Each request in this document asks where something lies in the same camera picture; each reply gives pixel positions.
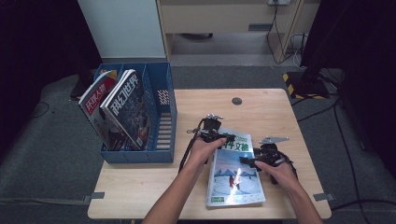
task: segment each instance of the cabinet door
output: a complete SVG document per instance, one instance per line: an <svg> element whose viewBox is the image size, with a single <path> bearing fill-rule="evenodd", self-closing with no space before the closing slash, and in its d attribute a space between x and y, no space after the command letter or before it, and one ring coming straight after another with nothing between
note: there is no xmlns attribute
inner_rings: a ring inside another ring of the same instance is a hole
<svg viewBox="0 0 396 224"><path fill-rule="evenodd" d="M165 58L155 0L78 0L102 58Z"/></svg>

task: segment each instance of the book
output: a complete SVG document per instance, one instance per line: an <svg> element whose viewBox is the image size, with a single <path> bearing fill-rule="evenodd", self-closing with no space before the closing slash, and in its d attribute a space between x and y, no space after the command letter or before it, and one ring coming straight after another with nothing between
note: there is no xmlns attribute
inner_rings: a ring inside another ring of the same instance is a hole
<svg viewBox="0 0 396 224"><path fill-rule="evenodd" d="M232 206L265 202L262 182L255 168L240 162L239 157L254 158L251 136L219 128L219 133L234 134L235 141L216 149L210 167L207 206Z"/></svg>
<svg viewBox="0 0 396 224"><path fill-rule="evenodd" d="M78 105L92 127L96 130L107 150L117 151L124 145L122 136L114 123L106 117L100 104L117 84L117 71L101 71L99 77L82 94Z"/></svg>
<svg viewBox="0 0 396 224"><path fill-rule="evenodd" d="M145 150L149 140L149 114L142 77L125 70L106 100L100 105L126 137L132 150Z"/></svg>

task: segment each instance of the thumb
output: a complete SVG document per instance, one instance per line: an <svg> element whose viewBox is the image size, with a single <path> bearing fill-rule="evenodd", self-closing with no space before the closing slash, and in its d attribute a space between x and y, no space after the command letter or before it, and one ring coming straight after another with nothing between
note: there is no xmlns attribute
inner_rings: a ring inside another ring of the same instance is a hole
<svg viewBox="0 0 396 224"><path fill-rule="evenodd" d="M263 161L254 161L254 163L261 168L262 170L265 171L265 173L267 173L268 175L271 175L272 172L274 171L274 167L268 165L267 163L263 162Z"/></svg>
<svg viewBox="0 0 396 224"><path fill-rule="evenodd" d="M227 141L227 138L219 138L218 140L211 142L210 145L212 145L214 148L221 147L224 145L224 143Z"/></svg>

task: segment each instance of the magazine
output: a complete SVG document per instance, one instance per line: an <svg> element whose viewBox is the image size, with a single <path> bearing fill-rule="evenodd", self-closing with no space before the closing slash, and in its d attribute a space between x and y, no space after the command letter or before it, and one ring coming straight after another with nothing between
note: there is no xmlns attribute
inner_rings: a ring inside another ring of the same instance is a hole
<svg viewBox="0 0 396 224"><path fill-rule="evenodd" d="M142 78L134 69L126 70L100 106L126 136L132 150L145 150L149 140L149 114Z"/></svg>
<svg viewBox="0 0 396 224"><path fill-rule="evenodd" d="M114 123L106 117L100 104L111 93L117 83L117 71L101 71L99 77L84 92L78 105L88 118L92 127L101 137L107 150L120 150L125 142Z"/></svg>
<svg viewBox="0 0 396 224"><path fill-rule="evenodd" d="M239 159L254 158L250 134L226 128L220 128L219 133L234 134L235 141L224 144L213 155L206 205L230 206L265 202L257 170L242 164Z"/></svg>

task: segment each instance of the gray floor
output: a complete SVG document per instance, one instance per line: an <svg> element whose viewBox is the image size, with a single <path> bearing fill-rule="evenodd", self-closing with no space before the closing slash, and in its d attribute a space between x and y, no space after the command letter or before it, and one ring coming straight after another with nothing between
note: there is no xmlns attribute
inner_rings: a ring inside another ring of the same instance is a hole
<svg viewBox="0 0 396 224"><path fill-rule="evenodd" d="M170 61L176 89L281 88L282 74L299 71L290 57L274 63L264 34L215 34L210 39L178 35ZM331 70L339 75L338 70ZM85 119L77 102L68 101L77 76L49 84L40 104L26 123L0 166L0 223L127 223L129 220L92 220L88 205L54 205L16 199L81 201L91 195L103 159L99 137ZM328 85L330 92L334 88ZM293 106L297 119L331 106L337 96L326 100L304 100ZM298 100L290 99L294 104ZM396 180L384 169L375 152L361 150L345 111L336 107L347 150L353 162L362 199L396 202ZM299 122L324 191L332 193L331 207L357 200L347 150L333 110ZM387 203L364 203L371 223L394 223L396 210ZM284 220L284 223L296 223ZM338 209L325 223L364 223L357 204Z"/></svg>

